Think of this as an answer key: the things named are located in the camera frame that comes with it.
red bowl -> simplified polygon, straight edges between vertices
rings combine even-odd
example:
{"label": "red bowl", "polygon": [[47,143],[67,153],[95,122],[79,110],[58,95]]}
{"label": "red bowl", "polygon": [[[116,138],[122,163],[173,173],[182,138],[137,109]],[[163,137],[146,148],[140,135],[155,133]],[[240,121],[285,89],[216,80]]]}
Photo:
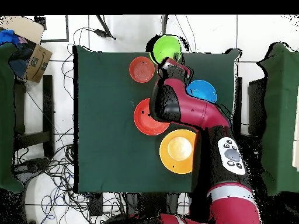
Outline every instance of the red bowl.
{"label": "red bowl", "polygon": [[149,136],[156,136],[169,127],[170,123],[157,122],[150,116],[150,98],[141,101],[134,111],[134,122],[138,130]]}
{"label": "red bowl", "polygon": [[149,58],[137,57],[131,62],[129,72],[133,80],[144,83],[152,79],[155,67]]}

green bowl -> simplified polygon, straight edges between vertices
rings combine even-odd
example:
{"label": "green bowl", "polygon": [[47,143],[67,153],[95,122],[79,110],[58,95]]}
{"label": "green bowl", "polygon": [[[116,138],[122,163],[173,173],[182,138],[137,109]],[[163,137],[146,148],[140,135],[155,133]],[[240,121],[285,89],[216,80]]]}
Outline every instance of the green bowl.
{"label": "green bowl", "polygon": [[175,36],[164,35],[154,44],[153,53],[159,64],[166,57],[173,58],[178,61],[182,56],[182,47],[180,45],[180,41]]}

tiled floor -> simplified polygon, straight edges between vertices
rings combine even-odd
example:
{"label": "tiled floor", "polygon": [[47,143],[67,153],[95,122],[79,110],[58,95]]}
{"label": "tiled floor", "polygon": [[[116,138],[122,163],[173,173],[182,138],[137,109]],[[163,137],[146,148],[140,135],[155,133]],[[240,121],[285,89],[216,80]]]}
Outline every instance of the tiled floor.
{"label": "tiled floor", "polygon": [[[239,59],[239,76],[243,77],[242,87],[242,132],[247,133],[248,118],[248,96],[247,86],[252,80],[262,78],[262,70],[255,62],[263,59],[267,49],[273,42],[284,41],[291,46],[292,49],[299,49],[299,26],[298,16],[282,16],[282,15],[170,15],[166,32],[168,34],[176,34],[187,37],[192,51],[200,53],[224,53],[229,48],[239,48],[242,50],[242,57]],[[83,27],[93,29],[102,29],[96,16],[68,16],[69,43],[80,44],[94,51],[106,52],[134,52],[145,51],[148,40],[162,30],[160,15],[119,15],[105,16],[105,21],[117,40],[111,38],[101,38],[95,33],[87,30],[77,31]],[[58,33],[55,28],[65,27],[64,18],[57,16],[49,18],[49,29],[45,33],[44,39],[55,39]],[[59,134],[63,134],[72,128],[73,120],[73,85],[72,85],[72,56],[70,56],[71,46],[67,42],[49,42],[42,43],[42,46],[53,52],[51,61],[46,69],[46,75],[53,76],[54,83],[54,111],[55,111],[55,129],[56,141]],[[42,106],[42,82],[39,84],[28,83],[27,91],[37,103]],[[26,96],[25,111],[26,132],[36,132],[42,130],[42,113],[33,103],[33,100]],[[62,137],[65,144],[73,142],[73,129],[67,135]],[[55,143],[56,149],[62,146],[61,141]],[[30,147],[29,153],[25,155],[25,159],[32,159],[43,156],[42,145]],[[57,159],[61,159],[64,152],[57,154]],[[40,223],[45,218],[45,212],[48,218],[44,224],[88,224],[82,216],[87,218],[87,211],[82,213],[74,208],[70,208],[62,200],[56,200],[55,206],[51,213],[48,205],[50,195],[54,198],[56,186],[49,176],[42,174],[34,178],[27,189],[26,193],[26,213],[28,219],[34,219]],[[104,193],[105,208],[111,211],[114,194]],[[183,202],[185,195],[182,194],[179,202]],[[179,213],[186,214],[188,207],[179,204]],[[93,222],[100,224],[101,220],[107,219],[106,216],[92,217]]]}

red robot arm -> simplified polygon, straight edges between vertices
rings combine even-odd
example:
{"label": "red robot arm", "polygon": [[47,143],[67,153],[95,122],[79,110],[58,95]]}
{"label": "red robot arm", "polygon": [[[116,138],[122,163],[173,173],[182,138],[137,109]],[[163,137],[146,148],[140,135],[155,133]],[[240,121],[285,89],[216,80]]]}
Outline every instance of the red robot arm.
{"label": "red robot arm", "polygon": [[[190,218],[212,224],[260,224],[246,164],[227,118],[214,104],[189,96],[180,78],[186,73],[168,72],[172,60],[164,62],[167,67],[160,66],[164,73],[154,87],[149,107],[157,121],[197,130]],[[182,71],[176,64],[173,62],[175,69]]]}

green tablecloth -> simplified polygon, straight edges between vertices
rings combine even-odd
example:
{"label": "green tablecloth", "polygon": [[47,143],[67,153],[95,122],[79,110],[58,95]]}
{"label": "green tablecloth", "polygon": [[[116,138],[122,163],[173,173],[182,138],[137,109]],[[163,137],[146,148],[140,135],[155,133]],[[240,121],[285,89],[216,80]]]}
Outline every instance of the green tablecloth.
{"label": "green tablecloth", "polygon": [[282,43],[271,45],[260,62],[267,86],[264,98],[267,114],[262,138],[263,179],[268,193],[299,192],[299,172],[292,167],[299,52],[291,52]]}
{"label": "green tablecloth", "polygon": [[[137,83],[128,68],[134,58],[149,58],[149,53],[90,52],[80,46],[77,50],[79,191],[189,192],[191,173],[167,170],[159,146],[171,131],[192,129],[171,124],[163,134],[147,136],[134,124],[136,105],[151,96],[157,75],[147,83]],[[184,54],[185,64],[194,70],[193,80],[210,82],[217,91],[217,103],[231,111],[237,56],[237,49],[228,54]]]}
{"label": "green tablecloth", "polygon": [[24,190],[11,172],[13,163],[13,136],[15,127],[15,108],[13,87],[15,76],[8,59],[17,51],[15,45],[0,45],[0,188],[20,193]]}

